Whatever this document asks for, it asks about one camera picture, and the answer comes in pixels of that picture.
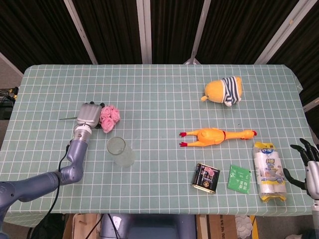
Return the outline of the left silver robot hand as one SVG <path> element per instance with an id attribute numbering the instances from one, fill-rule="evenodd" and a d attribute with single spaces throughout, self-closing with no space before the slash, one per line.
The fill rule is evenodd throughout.
<path id="1" fill-rule="evenodd" d="M 102 109 L 105 107 L 104 103 L 95 104 L 94 102 L 84 103 L 76 118 L 77 124 L 86 124 L 90 128 L 97 128 L 100 124 L 100 115 Z"/>

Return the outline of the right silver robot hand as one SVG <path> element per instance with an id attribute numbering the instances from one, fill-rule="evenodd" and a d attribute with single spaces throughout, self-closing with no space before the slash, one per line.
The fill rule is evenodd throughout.
<path id="1" fill-rule="evenodd" d="M 300 138 L 300 142 L 305 146 L 291 144 L 291 148 L 299 152 L 305 166 L 306 178 L 302 182 L 294 179 L 287 168 L 283 169 L 285 178 L 296 187 L 305 190 L 314 200 L 319 200 L 319 150 L 311 145 L 307 140 Z"/>

